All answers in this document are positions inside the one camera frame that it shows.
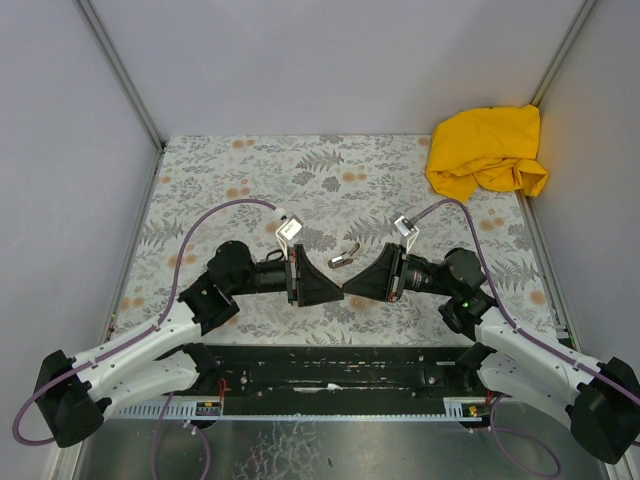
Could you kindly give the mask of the metal stapler magazine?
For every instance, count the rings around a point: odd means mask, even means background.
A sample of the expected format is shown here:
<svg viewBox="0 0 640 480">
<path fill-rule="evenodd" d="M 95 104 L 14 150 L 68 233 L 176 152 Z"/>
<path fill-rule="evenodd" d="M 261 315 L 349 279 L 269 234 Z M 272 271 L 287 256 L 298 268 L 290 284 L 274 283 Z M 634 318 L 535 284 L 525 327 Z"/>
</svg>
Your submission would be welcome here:
<svg viewBox="0 0 640 480">
<path fill-rule="evenodd" d="M 350 265 L 354 261 L 354 257 L 360 249 L 361 249 L 360 243 L 355 242 L 351 248 L 343 251 L 342 253 L 340 253 L 339 255 L 336 255 L 333 258 L 330 258 L 327 262 L 328 267 L 330 269 L 337 269 L 337 268 Z"/>
</svg>

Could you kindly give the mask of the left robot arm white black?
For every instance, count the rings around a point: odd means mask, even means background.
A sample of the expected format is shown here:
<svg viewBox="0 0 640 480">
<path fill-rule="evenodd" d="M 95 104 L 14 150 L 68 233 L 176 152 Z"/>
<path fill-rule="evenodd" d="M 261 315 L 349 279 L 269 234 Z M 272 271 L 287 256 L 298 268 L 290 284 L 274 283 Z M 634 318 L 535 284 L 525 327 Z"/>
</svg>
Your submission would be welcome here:
<svg viewBox="0 0 640 480">
<path fill-rule="evenodd" d="M 61 350 L 47 355 L 34 392 L 53 442 L 78 444 L 118 410 L 214 375 L 217 363 L 201 338 L 238 313 L 237 296 L 280 292 L 297 307 L 344 297 L 300 244 L 278 260 L 255 262 L 246 244 L 227 241 L 158 319 L 74 356 Z"/>
</svg>

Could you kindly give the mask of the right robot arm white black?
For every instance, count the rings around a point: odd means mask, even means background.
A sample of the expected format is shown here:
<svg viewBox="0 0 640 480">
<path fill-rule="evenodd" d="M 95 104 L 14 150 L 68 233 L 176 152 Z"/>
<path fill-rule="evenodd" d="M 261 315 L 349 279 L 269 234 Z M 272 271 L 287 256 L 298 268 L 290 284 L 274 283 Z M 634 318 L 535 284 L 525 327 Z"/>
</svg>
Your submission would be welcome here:
<svg viewBox="0 0 640 480">
<path fill-rule="evenodd" d="M 623 360 L 603 362 L 507 319 L 482 286 L 476 254 L 455 248 L 440 263 L 385 245 L 378 258 L 343 290 L 392 303 L 405 291 L 447 297 L 439 313 L 472 341 L 461 362 L 489 390 L 507 394 L 567 427 L 596 459 L 617 463 L 639 437 L 639 380 Z"/>
</svg>

